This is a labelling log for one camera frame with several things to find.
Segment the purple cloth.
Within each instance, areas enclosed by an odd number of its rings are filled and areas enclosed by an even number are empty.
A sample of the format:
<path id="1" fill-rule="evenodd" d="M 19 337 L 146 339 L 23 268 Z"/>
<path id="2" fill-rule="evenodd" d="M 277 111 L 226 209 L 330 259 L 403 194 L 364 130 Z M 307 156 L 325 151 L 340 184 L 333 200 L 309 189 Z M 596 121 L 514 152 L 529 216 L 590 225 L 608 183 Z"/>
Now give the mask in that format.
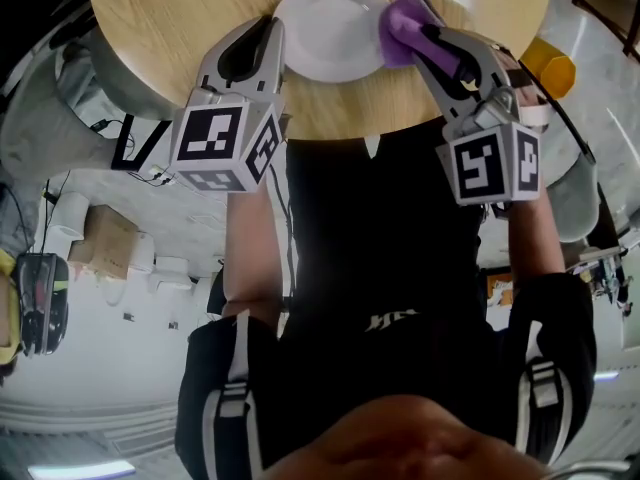
<path id="1" fill-rule="evenodd" d="M 414 64 L 413 54 L 420 54 L 442 70 L 449 78 L 473 81 L 470 66 L 460 53 L 442 46 L 431 38 L 446 27 L 446 23 L 429 0 L 395 0 L 379 19 L 379 38 L 384 65 L 387 68 Z"/>

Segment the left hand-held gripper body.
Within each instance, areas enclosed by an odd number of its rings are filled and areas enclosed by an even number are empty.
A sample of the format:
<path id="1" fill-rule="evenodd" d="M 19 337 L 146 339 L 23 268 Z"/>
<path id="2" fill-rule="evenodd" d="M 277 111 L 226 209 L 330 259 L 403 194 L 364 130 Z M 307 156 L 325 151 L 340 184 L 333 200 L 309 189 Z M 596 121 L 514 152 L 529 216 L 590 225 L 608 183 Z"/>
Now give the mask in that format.
<path id="1" fill-rule="evenodd" d="M 195 88 L 172 126 L 169 167 L 198 192 L 257 191 L 283 140 L 280 92 Z"/>

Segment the person in dark shirt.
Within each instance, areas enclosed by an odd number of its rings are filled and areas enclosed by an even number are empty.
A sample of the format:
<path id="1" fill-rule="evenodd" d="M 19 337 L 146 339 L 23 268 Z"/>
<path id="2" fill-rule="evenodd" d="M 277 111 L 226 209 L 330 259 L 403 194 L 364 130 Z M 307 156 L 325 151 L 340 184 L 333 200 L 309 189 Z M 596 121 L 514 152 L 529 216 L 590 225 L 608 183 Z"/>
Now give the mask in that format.
<path id="1" fill-rule="evenodd" d="M 426 398 L 548 468 L 586 420 L 597 348 L 588 287 L 564 272 L 514 286 L 486 318 L 483 210 L 456 204 L 427 128 L 290 141 L 298 253 L 275 329 L 247 311 L 189 339 L 175 435 L 192 480 L 318 480 L 300 450 L 350 411 Z"/>

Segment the white plate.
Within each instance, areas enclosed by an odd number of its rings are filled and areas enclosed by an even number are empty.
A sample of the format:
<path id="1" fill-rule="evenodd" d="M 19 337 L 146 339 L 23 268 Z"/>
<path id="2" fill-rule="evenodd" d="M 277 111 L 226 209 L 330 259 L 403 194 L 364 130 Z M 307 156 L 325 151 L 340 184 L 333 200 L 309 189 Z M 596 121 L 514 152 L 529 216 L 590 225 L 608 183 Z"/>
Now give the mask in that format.
<path id="1" fill-rule="evenodd" d="M 365 78 L 384 65 L 379 19 L 389 0 L 281 0 L 285 64 L 316 82 Z"/>

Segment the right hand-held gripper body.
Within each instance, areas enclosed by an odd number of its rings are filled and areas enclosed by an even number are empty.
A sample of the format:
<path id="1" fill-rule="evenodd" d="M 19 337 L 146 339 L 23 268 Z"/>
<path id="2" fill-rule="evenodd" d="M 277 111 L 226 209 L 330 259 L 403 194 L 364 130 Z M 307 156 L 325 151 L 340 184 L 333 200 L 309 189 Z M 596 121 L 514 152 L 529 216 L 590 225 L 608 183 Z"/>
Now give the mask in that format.
<path id="1" fill-rule="evenodd" d="M 471 102 L 442 129 L 436 149 L 461 206 L 533 201 L 541 187 L 540 134 L 519 121 L 514 89 L 502 87 Z"/>

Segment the round wooden side table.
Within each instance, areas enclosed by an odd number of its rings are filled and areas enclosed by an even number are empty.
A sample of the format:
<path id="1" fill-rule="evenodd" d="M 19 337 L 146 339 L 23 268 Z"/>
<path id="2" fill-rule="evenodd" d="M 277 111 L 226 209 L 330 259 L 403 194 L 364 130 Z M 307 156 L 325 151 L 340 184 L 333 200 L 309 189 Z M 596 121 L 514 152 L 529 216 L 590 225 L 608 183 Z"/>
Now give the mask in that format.
<path id="1" fill-rule="evenodd" d="M 229 31 L 274 11 L 280 0 L 90 0 L 122 62 L 164 98 L 183 106 L 206 52 Z M 467 29 L 520 56 L 549 0 L 430 0 L 449 26 Z M 292 139 L 366 137 L 426 122 L 438 113 L 415 69 L 382 69 L 351 83 L 284 78 Z"/>

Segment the cardboard box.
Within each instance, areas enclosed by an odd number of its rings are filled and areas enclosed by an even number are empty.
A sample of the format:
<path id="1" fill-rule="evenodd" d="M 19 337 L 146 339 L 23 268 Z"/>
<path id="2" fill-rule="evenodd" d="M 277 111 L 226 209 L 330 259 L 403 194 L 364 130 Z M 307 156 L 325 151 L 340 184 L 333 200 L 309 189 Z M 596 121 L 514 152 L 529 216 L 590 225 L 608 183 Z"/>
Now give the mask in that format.
<path id="1" fill-rule="evenodd" d="M 125 280 L 138 226 L 107 205 L 89 208 L 84 239 L 71 245 L 68 262 L 114 279 Z"/>

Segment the person's right hand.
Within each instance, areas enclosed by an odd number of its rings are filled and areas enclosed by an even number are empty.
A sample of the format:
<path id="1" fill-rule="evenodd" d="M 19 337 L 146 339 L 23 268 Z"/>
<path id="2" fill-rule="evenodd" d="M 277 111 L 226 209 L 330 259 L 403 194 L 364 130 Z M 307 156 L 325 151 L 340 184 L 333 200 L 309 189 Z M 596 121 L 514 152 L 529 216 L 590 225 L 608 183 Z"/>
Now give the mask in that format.
<path id="1" fill-rule="evenodd" d="M 520 123 L 537 133 L 543 133 L 553 116 L 553 109 L 548 100 L 509 50 L 502 46 L 495 47 L 494 56 L 506 72 L 510 85 L 514 89 Z"/>

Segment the yellow stool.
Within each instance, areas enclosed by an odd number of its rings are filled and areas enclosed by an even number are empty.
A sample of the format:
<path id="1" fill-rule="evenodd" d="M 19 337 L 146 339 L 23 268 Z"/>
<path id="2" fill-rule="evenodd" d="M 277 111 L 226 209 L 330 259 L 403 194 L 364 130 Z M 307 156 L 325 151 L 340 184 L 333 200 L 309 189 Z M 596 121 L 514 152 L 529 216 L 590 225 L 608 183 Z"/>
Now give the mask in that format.
<path id="1" fill-rule="evenodd" d="M 553 99 L 564 98 L 574 87 L 576 66 L 572 59 L 544 39 L 535 37 L 521 61 Z"/>

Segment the person's left forearm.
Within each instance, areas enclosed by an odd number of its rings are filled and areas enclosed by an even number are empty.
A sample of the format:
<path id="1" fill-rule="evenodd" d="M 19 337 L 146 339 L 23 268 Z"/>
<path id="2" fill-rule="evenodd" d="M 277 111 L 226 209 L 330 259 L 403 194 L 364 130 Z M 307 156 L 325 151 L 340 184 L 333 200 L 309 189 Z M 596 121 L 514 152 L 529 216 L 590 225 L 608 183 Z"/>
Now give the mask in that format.
<path id="1" fill-rule="evenodd" d="M 273 207 L 267 186 L 232 193 L 227 202 L 223 288 L 225 317 L 244 311 L 269 327 L 282 308 L 282 265 Z"/>

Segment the person's right forearm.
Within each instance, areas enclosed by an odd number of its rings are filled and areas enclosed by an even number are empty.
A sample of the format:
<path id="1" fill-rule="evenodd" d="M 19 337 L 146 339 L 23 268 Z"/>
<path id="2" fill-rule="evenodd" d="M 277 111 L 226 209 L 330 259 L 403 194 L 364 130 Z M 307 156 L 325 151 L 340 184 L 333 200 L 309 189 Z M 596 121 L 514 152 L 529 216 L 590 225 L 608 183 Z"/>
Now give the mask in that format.
<path id="1" fill-rule="evenodd" d="M 546 191 L 538 199 L 514 202 L 508 213 L 509 260 L 514 286 L 565 271 L 552 207 Z"/>

